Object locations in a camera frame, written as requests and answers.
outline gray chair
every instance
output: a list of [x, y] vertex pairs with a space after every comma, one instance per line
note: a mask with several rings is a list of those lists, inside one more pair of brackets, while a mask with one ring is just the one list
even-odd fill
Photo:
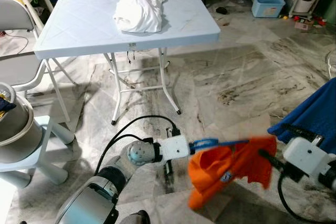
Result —
[[[0, 31], [18, 29], [32, 31], [34, 37], [38, 39], [35, 24], [26, 7], [15, 0], [0, 0]], [[76, 84], [62, 65], [56, 59], [52, 60], [65, 76]], [[39, 85], [46, 69], [53, 82], [66, 121], [70, 121], [48, 60], [38, 60], [34, 52], [0, 56], [0, 80], [11, 85], [16, 91], [27, 91]]]

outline orange cloth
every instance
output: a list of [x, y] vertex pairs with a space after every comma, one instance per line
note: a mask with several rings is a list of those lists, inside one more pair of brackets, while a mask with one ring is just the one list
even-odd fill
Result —
[[277, 151], [274, 136], [251, 137], [248, 143], [219, 146], [198, 152], [189, 162], [188, 172], [195, 190], [189, 198], [189, 207], [202, 207], [217, 191], [234, 178], [247, 176], [248, 182], [260, 182], [267, 189], [271, 177], [271, 164], [258, 154], [265, 149], [272, 156]]

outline white cloth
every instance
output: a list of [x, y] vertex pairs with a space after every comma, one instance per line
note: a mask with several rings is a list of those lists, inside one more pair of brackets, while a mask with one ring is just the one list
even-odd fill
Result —
[[156, 33], [161, 31], [164, 0], [119, 0], [113, 18], [121, 31]]

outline blue plastic bin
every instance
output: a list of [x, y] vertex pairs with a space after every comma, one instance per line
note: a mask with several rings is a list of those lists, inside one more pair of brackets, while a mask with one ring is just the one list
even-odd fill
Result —
[[252, 14], [259, 18], [277, 18], [284, 5], [284, 0], [254, 0]]

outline electrical wire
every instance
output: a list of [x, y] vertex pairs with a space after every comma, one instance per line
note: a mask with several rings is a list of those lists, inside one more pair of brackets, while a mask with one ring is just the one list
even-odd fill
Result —
[[139, 138], [138, 136], [132, 135], [132, 134], [126, 134], [126, 135], [122, 135], [122, 136], [120, 136], [120, 137], [118, 137], [118, 136], [119, 136], [124, 130], [126, 130], [131, 124], [133, 124], [135, 121], [140, 120], [140, 119], [144, 119], [144, 118], [162, 118], [162, 119], [165, 119], [165, 120], [167, 120], [168, 122], [170, 122], [170, 123], [172, 124], [172, 128], [173, 128], [174, 131], [177, 130], [177, 127], [176, 127], [175, 123], [174, 123], [172, 120], [170, 120], [169, 118], [167, 118], [167, 117], [165, 117], [165, 116], [162, 116], [162, 115], [144, 115], [144, 116], [140, 116], [140, 117], [138, 117], [138, 118], [132, 120], [131, 122], [129, 122], [128, 124], [126, 124], [120, 131], [118, 131], [118, 132], [116, 133], [116, 135], [115, 135], [115, 136], [110, 140], [110, 142], [107, 144], [107, 146], [105, 147], [105, 149], [104, 149], [103, 153], [101, 154], [100, 159], [99, 159], [99, 161], [98, 161], [98, 165], [97, 165], [97, 168], [96, 168], [96, 171], [95, 171], [95, 175], [97, 175], [98, 172], [99, 172], [101, 163], [102, 163], [102, 161], [103, 161], [103, 159], [104, 159], [104, 157], [105, 157], [106, 152], [107, 152], [107, 151], [112, 147], [112, 145], [115, 144], [118, 140], [120, 140], [120, 139], [122, 139], [122, 138], [124, 138], [124, 137], [126, 137], [126, 136], [130, 136], [130, 137], [134, 137], [134, 138], [136, 138], [136, 139], [142, 141], [141, 138]]
[[329, 224], [329, 223], [332, 223], [332, 224], [336, 224], [336, 221], [316, 221], [316, 220], [312, 220], [312, 219], [307, 219], [305, 217], [302, 217], [302, 216], [299, 216], [298, 214], [296, 214], [287, 204], [286, 200], [285, 200], [285, 197], [284, 197], [284, 194], [282, 192], [282, 182], [284, 180], [284, 178], [286, 178], [286, 174], [285, 173], [280, 173], [280, 177], [279, 177], [279, 180], [278, 180], [278, 193], [279, 193], [279, 197], [280, 197], [280, 200], [283, 204], [283, 206], [285, 207], [285, 209], [294, 217], [296, 218], [297, 220], [301, 220], [301, 221], [305, 221], [305, 222], [308, 222], [308, 223], [320, 223], [320, 224]]
[[6, 33], [6, 35], [8, 35], [8, 36], [10, 36], [10, 37], [14, 37], [14, 38], [22, 38], [22, 39], [26, 39], [26, 45], [17, 53], [17, 55], [19, 54], [19, 53], [21, 53], [26, 47], [27, 47], [27, 45], [28, 45], [28, 43], [29, 43], [29, 40], [26, 38], [26, 37], [23, 37], [23, 36], [17, 36], [17, 35], [10, 35], [10, 34], [8, 34], [8, 33]]

